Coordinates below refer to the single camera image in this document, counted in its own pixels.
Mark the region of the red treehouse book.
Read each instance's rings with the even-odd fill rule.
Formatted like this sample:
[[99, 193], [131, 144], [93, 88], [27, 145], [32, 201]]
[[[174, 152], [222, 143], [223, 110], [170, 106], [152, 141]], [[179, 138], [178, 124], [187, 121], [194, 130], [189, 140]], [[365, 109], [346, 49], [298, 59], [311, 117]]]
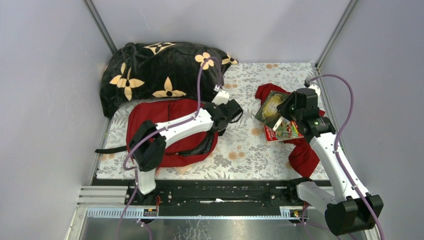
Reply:
[[298, 126], [294, 121], [282, 123], [276, 131], [263, 125], [264, 135], [267, 142], [281, 142], [303, 138]]

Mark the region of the dark green gold book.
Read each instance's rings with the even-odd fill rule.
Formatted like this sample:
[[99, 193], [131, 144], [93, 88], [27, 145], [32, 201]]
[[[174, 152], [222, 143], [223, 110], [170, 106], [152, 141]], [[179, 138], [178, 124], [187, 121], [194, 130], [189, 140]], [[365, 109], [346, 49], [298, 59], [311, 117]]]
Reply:
[[289, 96], [289, 93], [272, 90], [255, 114], [255, 119], [275, 132], [284, 121], [283, 117], [278, 113], [277, 107], [287, 100]]

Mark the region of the red student backpack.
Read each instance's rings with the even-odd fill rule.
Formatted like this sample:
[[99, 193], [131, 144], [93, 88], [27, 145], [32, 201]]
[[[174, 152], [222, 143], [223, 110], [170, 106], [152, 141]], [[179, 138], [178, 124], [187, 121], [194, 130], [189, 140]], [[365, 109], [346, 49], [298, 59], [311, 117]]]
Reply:
[[[96, 149], [98, 154], [115, 154], [128, 151], [128, 144], [144, 121], [153, 123], [175, 120], [194, 112], [197, 101], [193, 99], [163, 100], [142, 102], [129, 114], [125, 145], [106, 149]], [[218, 143], [217, 132], [199, 132], [167, 147], [160, 168], [184, 167], [205, 160]]]

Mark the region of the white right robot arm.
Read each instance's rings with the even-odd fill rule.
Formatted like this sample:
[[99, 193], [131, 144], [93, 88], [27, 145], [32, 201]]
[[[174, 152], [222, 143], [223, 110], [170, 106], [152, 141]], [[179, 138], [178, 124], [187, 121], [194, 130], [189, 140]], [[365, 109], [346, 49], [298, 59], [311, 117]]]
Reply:
[[323, 190], [310, 178], [301, 177], [289, 181], [287, 201], [293, 206], [308, 203], [320, 211], [335, 236], [370, 230], [377, 224], [383, 200], [378, 194], [370, 194], [355, 174], [330, 119], [320, 116], [318, 98], [315, 89], [299, 88], [277, 110], [286, 120], [295, 121], [319, 158], [333, 193]]

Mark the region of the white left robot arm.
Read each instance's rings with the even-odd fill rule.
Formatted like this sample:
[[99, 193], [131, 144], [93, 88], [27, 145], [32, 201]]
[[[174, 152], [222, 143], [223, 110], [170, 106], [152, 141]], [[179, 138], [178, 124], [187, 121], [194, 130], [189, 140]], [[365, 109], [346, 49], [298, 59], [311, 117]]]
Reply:
[[206, 103], [179, 99], [139, 104], [128, 122], [126, 157], [135, 166], [136, 199], [144, 206], [152, 204], [157, 168], [203, 161], [218, 135], [242, 115], [240, 104], [224, 90]]

